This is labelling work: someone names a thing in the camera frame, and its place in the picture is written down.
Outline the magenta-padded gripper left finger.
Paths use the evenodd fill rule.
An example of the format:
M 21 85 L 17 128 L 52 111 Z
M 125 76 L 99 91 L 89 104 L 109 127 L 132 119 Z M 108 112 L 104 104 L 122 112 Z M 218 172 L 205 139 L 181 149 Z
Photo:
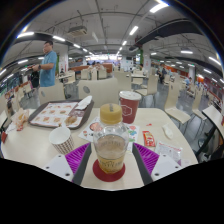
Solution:
M 66 155 L 57 154 L 43 169 L 76 185 L 80 185 L 91 152 L 90 143 L 81 145 Z

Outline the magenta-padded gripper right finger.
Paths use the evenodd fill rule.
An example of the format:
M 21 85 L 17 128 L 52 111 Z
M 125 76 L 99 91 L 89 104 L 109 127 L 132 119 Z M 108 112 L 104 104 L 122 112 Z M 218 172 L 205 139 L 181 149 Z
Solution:
M 140 144 L 134 143 L 132 153 L 136 159 L 141 178 L 145 185 L 182 169 L 170 156 L 158 155 Z

